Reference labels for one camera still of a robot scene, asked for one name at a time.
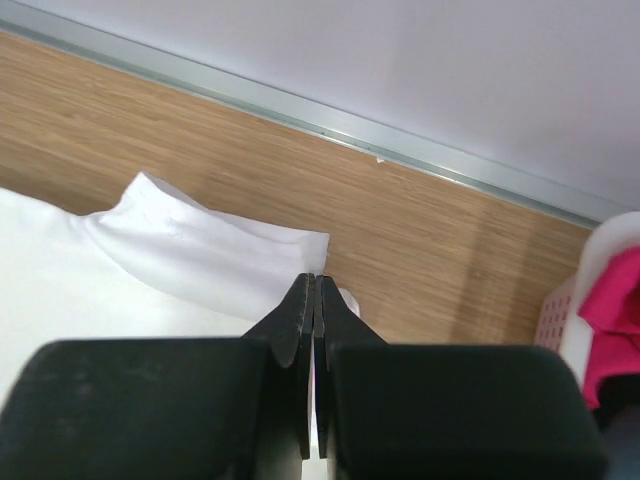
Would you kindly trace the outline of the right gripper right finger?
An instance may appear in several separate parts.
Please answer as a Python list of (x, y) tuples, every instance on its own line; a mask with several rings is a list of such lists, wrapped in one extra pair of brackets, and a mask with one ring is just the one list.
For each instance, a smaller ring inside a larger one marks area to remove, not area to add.
[(547, 349), (390, 344), (321, 276), (314, 353), (319, 454), (332, 479), (606, 474), (574, 375)]

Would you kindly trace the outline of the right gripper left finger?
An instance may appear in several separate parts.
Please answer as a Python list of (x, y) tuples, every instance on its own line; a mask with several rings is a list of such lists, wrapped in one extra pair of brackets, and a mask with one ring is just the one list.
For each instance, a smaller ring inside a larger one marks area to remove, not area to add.
[(242, 336), (62, 340), (1, 412), (5, 479), (297, 479), (310, 455), (314, 278)]

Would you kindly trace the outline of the white t shirt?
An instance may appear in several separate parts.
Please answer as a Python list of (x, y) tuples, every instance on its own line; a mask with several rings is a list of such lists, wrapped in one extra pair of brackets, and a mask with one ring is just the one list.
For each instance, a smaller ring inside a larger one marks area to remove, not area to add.
[[(330, 237), (216, 212), (138, 174), (109, 210), (76, 215), (1, 193), (1, 412), (43, 346), (62, 340), (239, 337)], [(327, 479), (316, 424), (297, 479)]]

